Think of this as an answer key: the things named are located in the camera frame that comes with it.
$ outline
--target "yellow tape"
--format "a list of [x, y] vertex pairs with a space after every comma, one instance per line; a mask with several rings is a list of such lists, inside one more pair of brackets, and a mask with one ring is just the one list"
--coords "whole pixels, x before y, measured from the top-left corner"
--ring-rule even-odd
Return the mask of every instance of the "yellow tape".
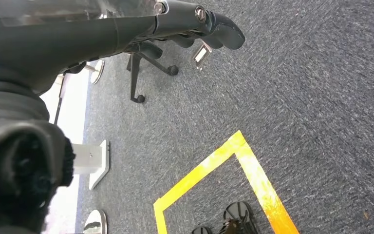
[[273, 231], [276, 234], [298, 234], [295, 224], [293, 224], [266, 173], [247, 143], [236, 152], [236, 157]]
[[238, 131], [154, 203], [158, 234], [167, 234], [164, 210], [233, 154], [236, 154], [273, 231], [276, 234], [299, 233], [256, 156]]

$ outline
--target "bolt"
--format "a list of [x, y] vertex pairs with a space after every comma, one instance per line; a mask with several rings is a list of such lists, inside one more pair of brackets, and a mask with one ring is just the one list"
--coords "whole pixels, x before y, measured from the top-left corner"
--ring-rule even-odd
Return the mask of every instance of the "bolt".
[[206, 20], [206, 12], [203, 7], [198, 6], [196, 8], [196, 17], [200, 22], [204, 22]]
[[165, 12], [166, 12], [166, 6], [165, 6], [164, 3], [162, 3], [162, 2], [156, 3], [156, 4], [154, 5], [154, 9], [155, 9], [159, 14], [162, 14], [162, 13], [165, 13]]

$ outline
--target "white stand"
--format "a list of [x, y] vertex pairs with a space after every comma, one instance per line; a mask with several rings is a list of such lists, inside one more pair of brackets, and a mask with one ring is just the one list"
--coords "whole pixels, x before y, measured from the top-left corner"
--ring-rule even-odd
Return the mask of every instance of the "white stand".
[[104, 140], [99, 146], [72, 144], [74, 153], [74, 174], [90, 175], [92, 190], [110, 169], [110, 143]]

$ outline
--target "chrome base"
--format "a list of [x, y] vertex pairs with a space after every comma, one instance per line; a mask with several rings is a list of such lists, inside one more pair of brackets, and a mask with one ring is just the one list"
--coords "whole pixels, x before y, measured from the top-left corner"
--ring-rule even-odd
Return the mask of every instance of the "chrome base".
[[84, 234], [107, 234], [107, 217], [100, 210], [93, 210], [85, 222]]
[[91, 72], [91, 83], [96, 84], [99, 81], [99, 78], [101, 77], [102, 71], [104, 70], [104, 61], [98, 60], [94, 67], [86, 65], [85, 68]]

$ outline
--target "sleeve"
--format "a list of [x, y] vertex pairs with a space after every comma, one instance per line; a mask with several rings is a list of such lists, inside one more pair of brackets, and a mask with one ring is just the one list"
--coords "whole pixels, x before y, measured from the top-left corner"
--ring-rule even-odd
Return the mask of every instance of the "sleeve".
[[48, 119], [32, 91], [0, 82], [0, 228], [13, 226], [0, 233], [40, 233], [57, 187], [71, 183], [71, 144]]

